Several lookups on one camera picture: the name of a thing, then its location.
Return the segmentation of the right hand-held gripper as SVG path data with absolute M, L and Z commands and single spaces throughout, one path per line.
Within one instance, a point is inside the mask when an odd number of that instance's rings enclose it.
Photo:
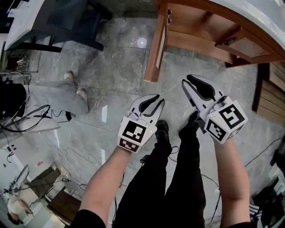
M 248 121 L 237 100 L 224 95 L 207 77 L 189 74 L 187 80 L 182 80 L 182 88 L 199 111 L 197 122 L 202 132 L 208 132 L 220 144 L 238 134 Z

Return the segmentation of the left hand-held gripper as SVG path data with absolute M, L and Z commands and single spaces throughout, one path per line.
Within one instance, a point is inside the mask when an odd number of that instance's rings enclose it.
M 117 146 L 138 153 L 157 131 L 155 126 L 165 105 L 165 100 L 158 102 L 150 114 L 141 114 L 154 103 L 160 95 L 142 96 L 132 103 L 128 115 L 123 117 L 118 133 Z

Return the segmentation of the person's right forearm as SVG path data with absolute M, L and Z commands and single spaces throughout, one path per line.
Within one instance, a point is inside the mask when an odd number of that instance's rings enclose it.
M 233 139 L 214 142 L 218 181 L 222 199 L 221 228 L 249 222 L 250 187 L 248 173 L 236 151 Z

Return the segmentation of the person's left forearm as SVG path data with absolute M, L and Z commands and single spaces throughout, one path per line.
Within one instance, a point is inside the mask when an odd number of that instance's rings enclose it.
M 112 202 L 117 194 L 126 166 L 132 153 L 116 147 L 106 162 L 89 180 L 83 195 L 80 210 L 98 215 L 105 225 Z

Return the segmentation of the person's black left shoe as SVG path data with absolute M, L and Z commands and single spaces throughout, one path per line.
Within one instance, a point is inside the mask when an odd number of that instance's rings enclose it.
M 158 120 L 156 123 L 157 131 L 155 133 L 157 142 L 169 143 L 169 126 L 165 120 Z

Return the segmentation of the person's black shoe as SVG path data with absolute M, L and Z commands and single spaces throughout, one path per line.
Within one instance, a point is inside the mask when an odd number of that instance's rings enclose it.
M 199 117 L 199 112 L 197 110 L 194 111 L 190 115 L 185 126 L 179 130 L 179 138 L 180 139 L 184 139 L 186 137 L 196 135 L 196 132 L 199 128 L 199 124 L 196 121 L 198 119 L 198 117 Z
M 156 123 L 157 131 L 155 133 L 157 142 L 169 143 L 169 126 L 165 120 L 158 120 Z

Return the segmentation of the person's black right shoe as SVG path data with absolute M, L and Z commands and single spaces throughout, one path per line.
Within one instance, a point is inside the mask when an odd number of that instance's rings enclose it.
M 199 128 L 199 124 L 196 121 L 198 119 L 198 117 L 199 117 L 199 112 L 197 110 L 194 111 L 190 115 L 185 126 L 179 130 L 179 138 L 180 139 L 184 139 L 186 137 L 196 135 L 196 132 Z

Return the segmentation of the wooden slatted platform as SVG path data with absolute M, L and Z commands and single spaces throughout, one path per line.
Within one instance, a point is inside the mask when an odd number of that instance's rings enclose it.
M 258 65 L 252 111 L 285 125 L 285 62 Z

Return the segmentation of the person's black trousers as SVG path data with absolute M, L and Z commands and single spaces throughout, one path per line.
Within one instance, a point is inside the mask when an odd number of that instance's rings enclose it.
M 206 199 L 196 135 L 181 139 L 171 184 L 166 188 L 170 142 L 157 142 L 129 183 L 114 228 L 204 228 Z

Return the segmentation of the white ceramic sink top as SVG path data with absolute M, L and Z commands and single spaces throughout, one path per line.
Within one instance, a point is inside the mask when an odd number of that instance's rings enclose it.
M 285 3 L 281 0 L 210 0 L 253 22 L 278 45 L 275 51 L 285 60 Z
M 4 50 L 17 46 L 16 42 L 33 28 L 33 24 L 45 0 L 21 0 L 16 8 L 8 11 L 8 18 L 13 18 Z

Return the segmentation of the white curved seat shell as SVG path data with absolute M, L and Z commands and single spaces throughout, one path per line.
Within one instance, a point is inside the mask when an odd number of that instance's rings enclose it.
M 47 117 L 25 118 L 14 121 L 10 126 L 4 126 L 0 123 L 0 129 L 12 133 L 39 133 L 44 131 L 59 129 L 60 125 L 57 121 Z

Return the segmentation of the person's black shirt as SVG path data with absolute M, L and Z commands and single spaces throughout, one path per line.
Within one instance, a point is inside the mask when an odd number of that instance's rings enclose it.
M 80 210 L 69 228 L 106 228 L 103 220 L 95 213 L 88 210 Z M 227 228 L 253 228 L 251 222 L 238 223 Z

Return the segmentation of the black white striped cloth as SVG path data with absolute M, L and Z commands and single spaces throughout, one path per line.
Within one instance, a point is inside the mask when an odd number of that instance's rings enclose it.
M 249 204 L 250 220 L 254 228 L 258 228 L 258 224 L 261 222 L 262 212 L 261 207 L 252 203 Z

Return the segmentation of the black rounded seat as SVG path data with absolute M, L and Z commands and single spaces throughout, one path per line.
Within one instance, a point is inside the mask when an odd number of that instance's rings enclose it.
M 0 84 L 0 119 L 24 115 L 25 87 L 22 84 Z

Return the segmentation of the wooden sink cabinet frame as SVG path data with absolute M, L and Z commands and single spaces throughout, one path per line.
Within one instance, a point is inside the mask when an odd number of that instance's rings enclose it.
M 168 16 L 171 23 L 168 25 L 165 48 L 175 47 L 193 51 L 227 64 L 231 62 L 232 55 L 215 47 L 215 43 L 238 26 L 260 38 L 274 51 L 278 47 L 277 43 L 253 22 L 210 0 L 167 0 L 167 2 L 168 9 L 171 10 L 171 15 Z

